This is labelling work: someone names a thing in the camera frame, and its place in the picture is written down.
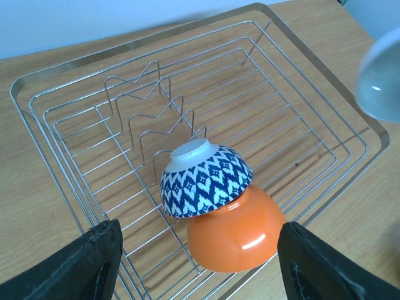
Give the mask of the blue patterned bowl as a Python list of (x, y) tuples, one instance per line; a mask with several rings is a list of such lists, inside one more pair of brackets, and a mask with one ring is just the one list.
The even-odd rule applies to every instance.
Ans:
[(240, 196), (253, 172), (233, 148), (206, 138), (187, 142), (170, 154), (159, 190), (164, 212), (191, 218), (217, 210)]

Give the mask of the red patterned bowl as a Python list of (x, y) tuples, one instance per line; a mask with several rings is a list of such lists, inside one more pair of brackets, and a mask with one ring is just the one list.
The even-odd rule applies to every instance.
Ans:
[(399, 122), (399, 28), (380, 37), (362, 59), (356, 103), (373, 119)]

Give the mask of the wire dish rack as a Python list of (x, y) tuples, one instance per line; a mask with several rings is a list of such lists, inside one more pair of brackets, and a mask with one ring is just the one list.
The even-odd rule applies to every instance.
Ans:
[(169, 153), (235, 149), (290, 221), (308, 225), (389, 146), (389, 134), (268, 6), (238, 9), (24, 75), (11, 98), (81, 231), (118, 219), (114, 299), (281, 299), (273, 256), (199, 265), (162, 208)]

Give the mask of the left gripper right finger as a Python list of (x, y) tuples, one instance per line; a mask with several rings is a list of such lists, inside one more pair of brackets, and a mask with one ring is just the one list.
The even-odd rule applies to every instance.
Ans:
[(277, 250), (288, 299), (399, 299), (399, 288), (297, 222), (283, 225)]

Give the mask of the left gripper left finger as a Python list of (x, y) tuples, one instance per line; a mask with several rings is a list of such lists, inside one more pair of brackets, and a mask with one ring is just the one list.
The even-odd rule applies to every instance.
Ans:
[(119, 221), (103, 221), (2, 283), (1, 299), (111, 299), (122, 250)]

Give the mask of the white bowl orange outside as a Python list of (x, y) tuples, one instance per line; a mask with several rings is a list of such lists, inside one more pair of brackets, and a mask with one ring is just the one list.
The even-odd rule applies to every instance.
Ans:
[(210, 271), (247, 271), (276, 254), (285, 222), (274, 200), (250, 184), (229, 204), (189, 219), (189, 252), (200, 266)]

